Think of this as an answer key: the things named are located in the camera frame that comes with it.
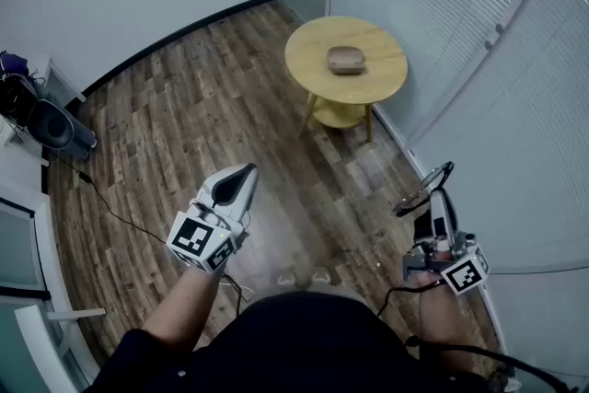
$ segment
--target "black shirt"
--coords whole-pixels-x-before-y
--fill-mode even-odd
[[[133,329],[87,391],[486,391],[410,356],[365,305],[294,292],[246,309],[209,346],[177,355]]]

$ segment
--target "baseboard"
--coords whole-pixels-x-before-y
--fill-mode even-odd
[[[108,82],[110,80],[112,80],[114,77],[119,75],[125,69],[129,68],[130,66],[137,63],[138,61],[141,61],[142,59],[144,59],[146,56],[149,56],[153,52],[156,52],[157,50],[170,44],[172,41],[176,41],[176,40],[182,38],[184,35],[192,33],[196,29],[201,29],[202,27],[206,27],[207,25],[210,25],[211,23],[214,23],[215,21],[222,20],[225,17],[229,17],[230,15],[234,15],[236,13],[242,12],[244,10],[247,10],[248,8],[252,8],[254,6],[259,6],[261,4],[266,4],[267,2],[270,2],[270,1],[272,1],[272,0],[248,0],[247,2],[237,4],[236,6],[230,6],[229,8],[226,8],[225,10],[221,10],[220,12],[212,14],[209,17],[205,17],[200,20],[197,20],[194,23],[191,23],[190,25],[188,25],[182,29],[179,29],[178,31],[174,31],[174,33],[171,33],[171,34],[167,35],[165,38],[162,38],[161,40],[158,40],[155,43],[147,46],[147,48],[144,48],[143,50],[139,51],[137,54],[134,54],[126,61],[123,61],[118,66],[116,66],[115,68],[108,71],[98,81],[96,81],[94,84],[92,84],[86,90],[84,90],[84,92],[82,92],[82,94],[84,95],[84,97],[89,97],[90,94],[92,94],[92,92],[95,92],[96,90],[98,90],[99,88],[104,86],[105,84],[108,84]],[[66,108],[70,111],[74,110],[77,107],[77,105],[79,105],[80,103],[81,103],[80,100],[78,100],[77,98],[74,98],[74,100],[72,100],[67,105]]]
[[[407,158],[415,173],[419,176],[420,179],[423,179],[431,169],[427,169],[420,159],[415,156],[413,151],[409,149],[405,145],[405,141],[403,140],[402,134],[395,126],[388,116],[385,114],[384,110],[382,109],[381,105],[375,105],[373,107],[375,111],[376,117],[380,120],[383,124],[385,129],[391,135],[395,143],[397,143],[400,150],[403,152],[403,155]],[[489,319],[491,320],[491,324],[495,329],[495,334],[497,336],[497,341],[499,342],[499,347],[503,353],[506,353],[505,349],[505,338],[503,337],[503,332],[501,329],[501,325],[499,324],[499,318],[497,317],[497,312],[491,300],[491,294],[485,285],[480,285],[478,287],[480,296],[482,297],[482,301],[485,304],[485,308],[487,309],[487,313],[489,313]]]

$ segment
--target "table lower shelf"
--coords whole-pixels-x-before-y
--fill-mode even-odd
[[[330,128],[352,128],[366,117],[366,106],[337,103],[317,97],[313,116]]]

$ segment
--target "round wooden table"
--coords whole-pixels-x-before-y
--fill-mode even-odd
[[[355,46],[365,57],[359,75],[334,75],[327,64],[328,49]],[[294,80],[309,92],[301,133],[311,114],[332,128],[349,128],[366,120],[372,142],[372,104],[397,92],[407,77],[407,59],[386,31],[353,17],[323,17],[295,31],[284,52]]]

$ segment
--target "table leg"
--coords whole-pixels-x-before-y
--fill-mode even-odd
[[[366,139],[372,143],[372,104],[366,105]]]
[[[317,96],[315,94],[309,94],[309,102],[306,107],[306,115],[305,119],[303,120],[303,124],[301,125],[301,130],[299,131],[299,135],[303,134],[305,130],[306,123],[309,121],[311,114],[313,113],[313,108],[315,108],[315,102],[317,102]]]

